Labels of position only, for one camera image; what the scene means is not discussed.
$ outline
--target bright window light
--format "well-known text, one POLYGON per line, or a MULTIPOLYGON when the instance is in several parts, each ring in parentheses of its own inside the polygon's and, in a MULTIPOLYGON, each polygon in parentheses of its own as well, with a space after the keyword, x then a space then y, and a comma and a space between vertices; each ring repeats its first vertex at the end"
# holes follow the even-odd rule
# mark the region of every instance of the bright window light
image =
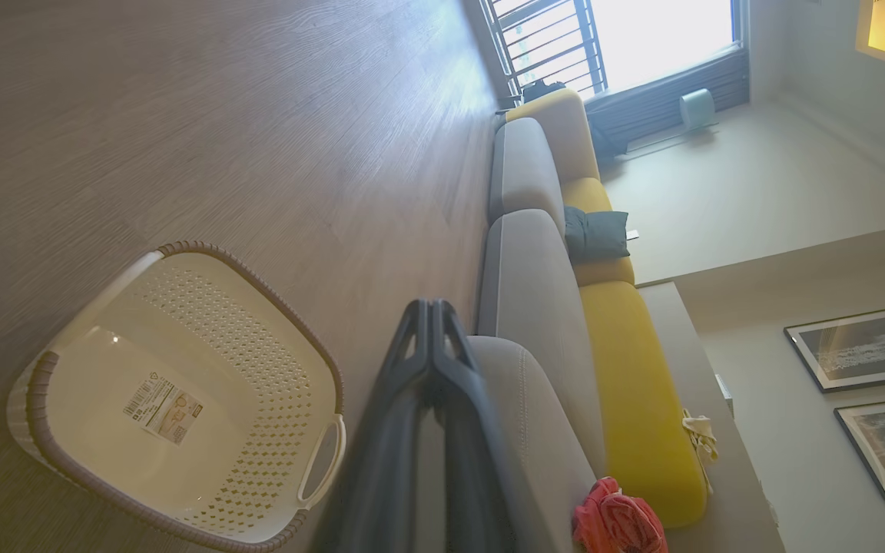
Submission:
POLYGON ((688 69, 733 43, 731 0, 591 0, 610 90, 688 69))

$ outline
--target sofa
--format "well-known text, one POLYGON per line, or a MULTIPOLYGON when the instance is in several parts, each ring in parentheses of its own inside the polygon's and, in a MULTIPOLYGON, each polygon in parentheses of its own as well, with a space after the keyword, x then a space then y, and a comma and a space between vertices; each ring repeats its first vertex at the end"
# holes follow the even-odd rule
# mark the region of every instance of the sofa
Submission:
POLYGON ((572 507, 597 478, 646 499, 666 528, 702 518, 709 486, 629 258, 573 266, 563 206, 612 209, 570 90, 510 110, 496 131, 473 339, 566 551, 572 507))

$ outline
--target crumpled red fabric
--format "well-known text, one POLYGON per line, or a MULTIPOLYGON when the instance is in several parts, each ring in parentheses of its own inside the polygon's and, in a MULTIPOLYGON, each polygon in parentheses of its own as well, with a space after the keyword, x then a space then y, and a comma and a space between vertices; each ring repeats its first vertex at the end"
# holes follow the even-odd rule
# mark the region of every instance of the crumpled red fabric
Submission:
POLYGON ((617 480, 597 480, 572 513, 572 539, 589 553, 668 553, 665 529, 646 501, 621 493, 617 480))

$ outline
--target sticker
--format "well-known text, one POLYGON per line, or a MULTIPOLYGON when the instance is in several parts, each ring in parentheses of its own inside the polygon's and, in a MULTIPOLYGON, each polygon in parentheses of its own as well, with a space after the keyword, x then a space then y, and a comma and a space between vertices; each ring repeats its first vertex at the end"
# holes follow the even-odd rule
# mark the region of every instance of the sticker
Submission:
POLYGON ((150 434, 180 445, 203 410, 196 398, 151 372, 122 412, 150 434))

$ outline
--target basket rim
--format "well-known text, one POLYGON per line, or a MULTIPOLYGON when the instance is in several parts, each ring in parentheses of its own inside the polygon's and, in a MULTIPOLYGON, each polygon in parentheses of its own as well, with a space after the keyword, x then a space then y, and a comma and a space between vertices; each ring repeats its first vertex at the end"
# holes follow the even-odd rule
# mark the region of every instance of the basket rim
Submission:
MULTIPOLYGON (((244 280, 248 281, 252 287, 255 287, 255 290, 264 295, 309 340, 309 343, 315 347, 320 357, 326 362, 327 368, 330 368, 330 375, 333 376, 336 398, 333 412, 343 416, 343 377, 333 357, 320 340, 317 339, 313 330, 299 316, 298 312, 292 309, 280 295, 275 293, 271 286, 268 286, 245 263, 239 261, 226 250, 203 241, 172 242, 157 248, 155 252, 161 253, 163 259, 183 253, 199 253, 211 256, 231 267, 244 280)), ((306 521, 306 513, 308 512, 305 508, 300 508, 293 515, 291 521, 285 525, 285 528, 282 528, 280 532, 267 540, 248 543, 225 538, 224 536, 214 535, 214 533, 201 531, 201 529, 186 525, 175 518, 168 517, 168 515, 163 515, 162 512, 155 511, 154 508, 141 504, 139 501, 134 500, 105 482, 105 480, 98 478, 94 473, 89 472, 89 470, 74 461, 60 447, 56 438, 53 437, 49 422, 46 420, 46 392, 50 385, 50 377, 53 375, 53 371, 59 361, 60 355, 52 350, 45 351, 45 353, 40 355, 39 360, 36 361, 29 379, 27 393, 25 394, 25 399, 27 399, 25 414, 27 414, 29 434, 31 434, 35 447, 39 449, 43 458, 50 462, 54 468, 58 469, 62 475, 67 476, 70 480, 80 484, 80 486, 84 486, 88 491, 98 494, 102 499, 108 500, 129 515, 140 518, 143 522, 154 526, 158 531, 165 531, 170 533, 170 535, 177 536, 177 538, 186 539, 187 541, 228 553, 267 553, 268 551, 273 551, 288 542, 299 531, 299 528, 302 528, 303 522, 306 521)))

